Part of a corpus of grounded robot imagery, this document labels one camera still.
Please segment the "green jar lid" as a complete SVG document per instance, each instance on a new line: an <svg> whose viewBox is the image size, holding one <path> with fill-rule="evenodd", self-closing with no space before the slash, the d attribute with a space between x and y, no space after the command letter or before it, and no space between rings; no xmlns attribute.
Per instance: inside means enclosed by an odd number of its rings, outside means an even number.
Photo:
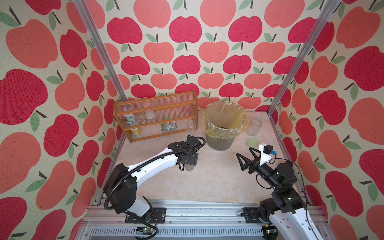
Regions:
<svg viewBox="0 0 384 240"><path fill-rule="evenodd" d="M246 143L247 143L247 146L250 148L254 148L254 149L259 148L259 141L255 138L248 138Z"/></svg>

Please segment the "ribbed glass jar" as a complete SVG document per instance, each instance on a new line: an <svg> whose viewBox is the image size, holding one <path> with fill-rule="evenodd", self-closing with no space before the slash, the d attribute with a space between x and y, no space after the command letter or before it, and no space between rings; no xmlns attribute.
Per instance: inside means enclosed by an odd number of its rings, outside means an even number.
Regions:
<svg viewBox="0 0 384 240"><path fill-rule="evenodd" d="M257 118L252 118L249 123L247 135L251 137L256 136L259 133L262 125L263 125L263 122L261 120Z"/></svg>

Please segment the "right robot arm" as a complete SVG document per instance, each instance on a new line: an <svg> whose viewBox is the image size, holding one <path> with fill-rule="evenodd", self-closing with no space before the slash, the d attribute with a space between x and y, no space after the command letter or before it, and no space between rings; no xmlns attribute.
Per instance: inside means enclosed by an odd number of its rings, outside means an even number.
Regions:
<svg viewBox="0 0 384 240"><path fill-rule="evenodd" d="M237 153L236 157L242 171L257 173L273 190L272 197L260 202L257 208L243 208L240 216L249 223L272 225L279 235L286 240L322 240L309 212L308 205L294 189L297 177L294 163L286 160L275 169L267 165L275 154L273 147L265 145L263 150L249 148L253 159Z"/></svg>

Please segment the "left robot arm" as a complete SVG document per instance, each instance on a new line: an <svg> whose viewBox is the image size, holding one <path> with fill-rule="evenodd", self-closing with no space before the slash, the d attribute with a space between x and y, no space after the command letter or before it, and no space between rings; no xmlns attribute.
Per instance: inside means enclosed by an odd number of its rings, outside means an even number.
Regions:
<svg viewBox="0 0 384 240"><path fill-rule="evenodd" d="M162 152L143 162L128 167L124 164L116 165L103 188L106 195L104 209L148 221L154 208L147 198L137 195L138 188L168 168L177 166L180 171L192 170L197 165L198 151L205 144L203 137L188 135L185 141L173 142Z"/></svg>

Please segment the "short clear plastic jar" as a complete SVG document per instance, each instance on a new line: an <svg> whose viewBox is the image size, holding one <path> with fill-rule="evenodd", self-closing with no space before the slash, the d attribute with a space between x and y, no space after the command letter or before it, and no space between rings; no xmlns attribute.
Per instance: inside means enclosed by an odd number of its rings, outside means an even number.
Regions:
<svg viewBox="0 0 384 240"><path fill-rule="evenodd" d="M194 165L185 164L184 170L185 171L192 171L192 170L194 170L194 168L195 168Z"/></svg>

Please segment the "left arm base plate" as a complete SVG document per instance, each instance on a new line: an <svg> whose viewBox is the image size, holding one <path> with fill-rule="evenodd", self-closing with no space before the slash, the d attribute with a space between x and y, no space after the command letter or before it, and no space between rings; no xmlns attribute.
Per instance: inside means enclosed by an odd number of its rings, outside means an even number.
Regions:
<svg viewBox="0 0 384 240"><path fill-rule="evenodd" d="M164 224L166 220L166 208L150 208L149 212L142 216L149 224ZM128 214L125 219L126 224L141 224L142 222L138 220L134 215Z"/></svg>

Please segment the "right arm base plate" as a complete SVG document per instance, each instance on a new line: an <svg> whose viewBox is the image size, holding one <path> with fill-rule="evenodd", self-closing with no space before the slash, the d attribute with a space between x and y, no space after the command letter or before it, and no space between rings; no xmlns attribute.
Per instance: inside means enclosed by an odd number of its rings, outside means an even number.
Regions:
<svg viewBox="0 0 384 240"><path fill-rule="evenodd" d="M267 210L264 207L243 208L240 216L245 218L247 224L267 224L269 222Z"/></svg>

